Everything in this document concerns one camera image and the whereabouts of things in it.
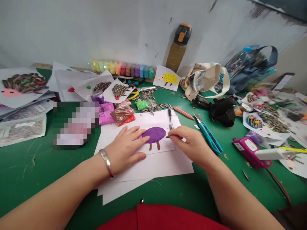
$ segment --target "plastic bag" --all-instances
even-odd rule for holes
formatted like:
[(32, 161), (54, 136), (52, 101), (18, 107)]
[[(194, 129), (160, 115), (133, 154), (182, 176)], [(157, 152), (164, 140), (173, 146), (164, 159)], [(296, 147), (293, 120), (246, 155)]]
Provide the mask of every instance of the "plastic bag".
[(52, 110), (52, 108), (53, 101), (51, 99), (45, 99), (18, 110), (16, 113), (3, 119), (2, 122), (43, 115)]
[(110, 113), (110, 115), (114, 118), (116, 126), (119, 126), (134, 113), (135, 110), (132, 109), (130, 106), (126, 105), (116, 108), (114, 111)]
[(45, 135), (46, 115), (0, 122), (0, 147)]
[(99, 104), (108, 103), (108, 102), (105, 101), (105, 98), (103, 97), (103, 91), (102, 90), (98, 90), (98, 91), (95, 91), (95, 92), (87, 95), (86, 101), (98, 102)]
[(113, 117), (110, 115), (110, 113), (113, 111), (114, 111), (114, 106), (112, 102), (102, 104), (99, 107), (99, 122), (98, 122), (99, 125), (115, 122)]
[(137, 101), (135, 105), (137, 106), (138, 110), (142, 110), (145, 108), (154, 107), (155, 103), (152, 99), (148, 99), (148, 100)]
[(265, 137), (260, 136), (259, 134), (255, 133), (254, 131), (250, 130), (247, 134), (247, 137), (251, 138), (253, 140), (253, 142), (255, 142), (256, 144), (258, 144), (261, 147), (270, 149), (270, 145), (269, 143), (266, 141)]

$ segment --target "black pen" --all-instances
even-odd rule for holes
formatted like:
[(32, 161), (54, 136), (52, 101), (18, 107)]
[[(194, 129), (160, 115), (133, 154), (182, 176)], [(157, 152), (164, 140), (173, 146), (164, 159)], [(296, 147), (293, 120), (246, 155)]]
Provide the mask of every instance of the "black pen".
[(174, 126), (172, 121), (172, 110), (169, 109), (169, 130), (172, 130), (173, 128)]

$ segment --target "blue backpack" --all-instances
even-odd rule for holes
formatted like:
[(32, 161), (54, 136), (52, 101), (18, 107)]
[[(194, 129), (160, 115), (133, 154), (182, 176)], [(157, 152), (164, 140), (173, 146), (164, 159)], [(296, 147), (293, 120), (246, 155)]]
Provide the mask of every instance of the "blue backpack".
[[(271, 55), (269, 59), (264, 60), (260, 64), (253, 66), (256, 62), (256, 57), (259, 55), (259, 52), (265, 47), (272, 47)], [(258, 48), (256, 51), (246, 58), (244, 62), (244, 68), (235, 76), (230, 77), (230, 88), (228, 93), (235, 94), (242, 91), (252, 78), (256, 78), (260, 75), (266, 74), (269, 68), (277, 64), (278, 51), (274, 46), (252, 46), (252, 48)]]

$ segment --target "pencil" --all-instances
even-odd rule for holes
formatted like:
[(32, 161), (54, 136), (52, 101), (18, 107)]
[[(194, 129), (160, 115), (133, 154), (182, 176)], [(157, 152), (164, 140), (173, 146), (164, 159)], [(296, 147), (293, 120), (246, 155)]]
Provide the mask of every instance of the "pencil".
[(187, 118), (195, 120), (194, 117), (192, 117), (190, 114), (187, 114), (186, 112), (182, 111), (180, 108), (174, 107), (174, 110), (176, 110), (177, 112), (181, 113), (182, 115), (185, 115)]

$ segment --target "black object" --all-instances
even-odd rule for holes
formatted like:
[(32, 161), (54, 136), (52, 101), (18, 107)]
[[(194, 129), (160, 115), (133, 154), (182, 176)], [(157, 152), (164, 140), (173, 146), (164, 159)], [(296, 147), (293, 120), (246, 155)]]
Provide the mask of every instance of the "black object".
[(179, 45), (186, 45), (191, 37), (191, 34), (191, 26), (181, 23), (176, 29), (174, 42)]
[(211, 102), (207, 104), (201, 101), (199, 96), (192, 100), (193, 103), (199, 104), (206, 110), (210, 110), (214, 120), (220, 121), (226, 127), (232, 127), (236, 118), (233, 109), (236, 102), (232, 98), (222, 98), (220, 100), (215, 98), (213, 101), (214, 104)]

